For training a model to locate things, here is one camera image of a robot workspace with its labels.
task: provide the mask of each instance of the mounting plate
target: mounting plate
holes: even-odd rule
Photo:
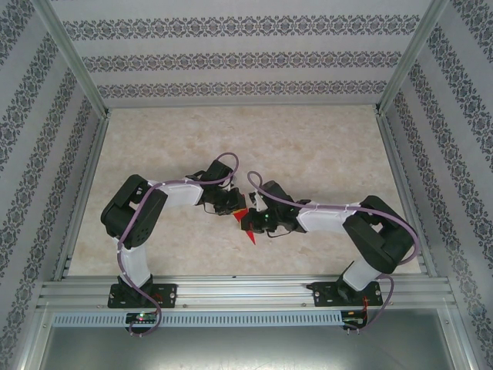
[[[161,308],[175,308],[176,284],[152,284],[150,296]],[[108,308],[154,308],[151,301],[144,304],[125,294],[120,284],[113,284],[109,290]]]
[[[351,301],[345,301],[337,293],[335,281],[318,281],[308,284],[307,289],[314,292],[315,307],[363,306],[364,297],[368,300],[368,306],[381,306],[384,303],[380,285],[376,281],[369,283],[364,290],[355,292]]]

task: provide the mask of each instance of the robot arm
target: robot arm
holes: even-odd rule
[[[268,194],[293,202],[278,183],[269,181],[260,187]],[[379,210],[402,220],[382,199],[369,196],[361,203],[348,204],[352,210],[328,210],[317,208],[309,200],[300,205],[315,208],[299,208],[265,197],[258,192],[250,199],[257,208],[250,208],[241,220],[243,230],[271,233],[284,226],[288,231],[307,233],[326,230],[348,234],[361,253],[361,258],[344,271],[337,281],[337,293],[346,301],[364,290],[381,274],[391,274],[413,245],[412,236],[397,223],[375,214],[353,210],[355,207]]]
[[[200,171],[183,179],[185,183],[164,183],[149,195],[132,230],[123,241],[123,248],[120,251],[126,273],[119,276],[119,283],[125,289],[125,285],[129,285],[127,278],[139,288],[152,285],[152,275],[147,266],[145,242],[153,232],[163,209],[212,204],[216,214],[223,215],[246,207],[243,195],[240,194],[238,188],[233,187],[231,181],[226,185],[222,183],[198,185],[191,182],[192,180],[220,180],[232,172],[231,168],[214,160],[207,171]],[[136,212],[133,205],[139,204],[144,194],[157,183],[157,181],[147,181],[139,175],[132,175],[105,207],[101,222],[105,225],[107,234],[116,243],[119,242]],[[129,294],[135,295],[135,298],[139,297],[132,289],[129,289]]]

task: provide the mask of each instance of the robotic arm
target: robotic arm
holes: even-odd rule
[[[171,302],[163,302],[162,298],[159,299],[160,294],[156,295],[164,288],[157,287],[159,284],[153,285],[144,243],[153,232],[164,208],[203,205],[205,210],[209,204],[218,215],[246,209],[244,196],[233,186],[232,181],[238,168],[237,156],[233,154],[236,168],[232,170],[218,160],[226,154],[232,153],[219,156],[207,171],[199,171],[181,180],[157,183],[132,175],[105,207],[101,221],[107,234],[117,243],[118,262],[122,271],[116,289],[113,290],[112,286],[109,307],[146,308],[154,305],[159,320],[160,307],[174,307],[174,284],[161,284],[172,285],[170,291],[166,292]],[[310,200],[295,203],[275,181],[257,186],[250,179],[250,174],[249,181],[257,189],[250,194],[250,199],[256,208],[250,208],[240,220],[242,230],[259,234],[267,232],[270,235],[283,226],[288,232],[327,230],[346,233],[360,251],[361,258],[351,263],[335,284],[317,282],[307,285],[307,288],[314,290],[316,306],[353,307],[364,302],[366,309],[368,304],[382,305],[378,283],[373,280],[381,274],[391,274],[399,264],[409,261],[418,252],[415,232],[402,218],[375,196],[347,206],[320,205]],[[403,260],[413,244],[414,253]]]
[[[275,181],[260,185],[260,189],[274,198],[293,203],[293,199]],[[396,222],[357,210],[384,212],[404,222],[376,196],[369,196],[361,203],[348,204],[342,210],[318,208],[319,205],[310,200],[300,200],[296,202],[300,206],[293,207],[259,191],[250,193],[250,199],[256,208],[250,208],[241,220],[242,230],[270,235],[283,226],[289,232],[326,230],[350,236],[361,258],[351,263],[337,281],[337,293],[346,302],[352,301],[357,292],[364,290],[381,274],[394,272],[414,243],[409,232]]]
[[[232,172],[231,168],[214,160],[207,171],[199,171],[183,180],[164,183],[150,193],[119,250],[124,272],[119,275],[118,280],[125,301],[134,301],[141,305],[146,303],[146,298],[132,288],[129,279],[147,294],[153,289],[153,276],[147,266],[145,242],[153,232],[163,209],[184,205],[203,205],[205,208],[206,204],[211,204],[216,214],[226,215],[246,208],[243,195],[237,187],[233,187],[232,177],[223,183],[213,183],[228,177]],[[105,207],[101,222],[106,227],[106,233],[116,243],[120,241],[136,213],[133,205],[140,204],[148,190],[157,184],[157,181],[147,181],[139,175],[132,175]]]

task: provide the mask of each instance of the patterned wallpaper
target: patterned wallpaper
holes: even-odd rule
[[[99,119],[32,4],[0,4],[0,369],[50,280]]]
[[[434,263],[493,368],[493,8],[451,1],[387,113]]]
[[[430,0],[53,1],[105,103],[377,103]]]

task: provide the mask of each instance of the beige floor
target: beige floor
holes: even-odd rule
[[[70,275],[116,275],[116,247],[99,215],[125,179],[173,180],[205,170],[216,156],[240,157],[246,173],[276,180],[295,200],[321,203],[384,199],[402,214],[370,106],[249,106],[116,109],[92,185]],[[339,274],[359,253],[347,235],[291,234],[257,245],[233,216],[202,207],[163,212],[147,246],[156,275]],[[399,272],[419,273],[417,261]]]

